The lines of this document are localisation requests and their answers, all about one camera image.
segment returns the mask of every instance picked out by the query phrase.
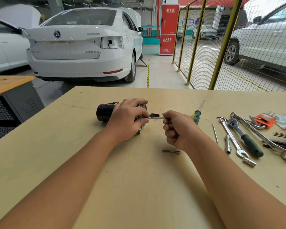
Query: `screwdriver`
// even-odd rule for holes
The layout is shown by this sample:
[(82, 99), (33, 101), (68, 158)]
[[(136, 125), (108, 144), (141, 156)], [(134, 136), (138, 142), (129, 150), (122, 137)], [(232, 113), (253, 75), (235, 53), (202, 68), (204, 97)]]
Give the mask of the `screwdriver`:
[(200, 110), (201, 110), (203, 104), (204, 104), (204, 101), (202, 102), (199, 110), (195, 111), (195, 113), (191, 116), (191, 118), (193, 118), (193, 121), (197, 125), (198, 125), (198, 122), (199, 122), (199, 119), (200, 119), (200, 115), (201, 115), (201, 111)]

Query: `rear windshield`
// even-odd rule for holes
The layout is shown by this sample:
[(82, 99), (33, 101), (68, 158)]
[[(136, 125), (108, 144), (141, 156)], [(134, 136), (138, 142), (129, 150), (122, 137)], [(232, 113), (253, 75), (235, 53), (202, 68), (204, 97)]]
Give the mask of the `rear windshield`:
[(110, 9), (73, 9), (62, 12), (43, 26), (57, 25), (104, 25), (112, 26), (116, 10)]

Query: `right hand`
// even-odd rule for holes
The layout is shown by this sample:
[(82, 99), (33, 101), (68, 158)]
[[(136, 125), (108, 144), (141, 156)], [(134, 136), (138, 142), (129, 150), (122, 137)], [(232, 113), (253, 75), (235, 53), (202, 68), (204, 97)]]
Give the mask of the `right hand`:
[(202, 133), (201, 129), (188, 115), (170, 110), (164, 112), (163, 116), (170, 118), (163, 120), (163, 129), (165, 130), (165, 136), (167, 136), (167, 142), (177, 149), (185, 151), (192, 143), (195, 135)]

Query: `metal fence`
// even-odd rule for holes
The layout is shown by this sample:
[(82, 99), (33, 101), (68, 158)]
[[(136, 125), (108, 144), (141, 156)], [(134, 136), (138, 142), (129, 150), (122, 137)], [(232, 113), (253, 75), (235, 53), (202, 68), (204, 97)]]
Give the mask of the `metal fence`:
[(264, 6), (234, 0), (233, 6), (222, 7), (196, 0), (180, 10), (183, 35), (173, 63), (186, 85), (286, 92), (286, 0)]

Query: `car tire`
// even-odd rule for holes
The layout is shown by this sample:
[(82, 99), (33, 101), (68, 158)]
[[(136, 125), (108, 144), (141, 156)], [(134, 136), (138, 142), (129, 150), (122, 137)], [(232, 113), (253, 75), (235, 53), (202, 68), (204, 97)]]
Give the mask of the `car tire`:
[(142, 53), (140, 55), (140, 58), (139, 59), (142, 59), (143, 58), (143, 43), (142, 43)]
[(124, 80), (127, 83), (131, 83), (136, 79), (136, 57), (134, 56), (134, 53), (132, 54), (132, 59), (131, 59), (131, 68), (130, 68), (130, 73), (128, 76), (124, 78)]
[(228, 65), (235, 65), (239, 62), (239, 43), (231, 40), (225, 53), (224, 61)]

